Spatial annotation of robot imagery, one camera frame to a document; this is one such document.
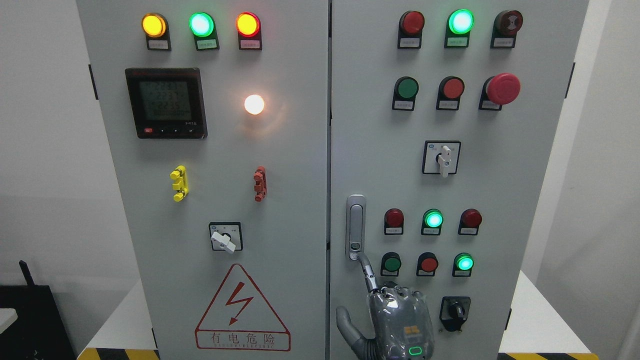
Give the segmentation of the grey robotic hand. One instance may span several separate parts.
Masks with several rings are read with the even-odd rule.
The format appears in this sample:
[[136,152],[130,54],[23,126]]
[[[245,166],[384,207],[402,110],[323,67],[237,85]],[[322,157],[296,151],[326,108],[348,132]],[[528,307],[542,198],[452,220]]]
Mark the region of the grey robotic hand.
[[336,309],[336,325],[359,360],[430,360],[434,327],[425,296],[394,282],[379,286],[370,260],[358,255],[366,287],[375,338],[366,338],[351,322],[344,306]]

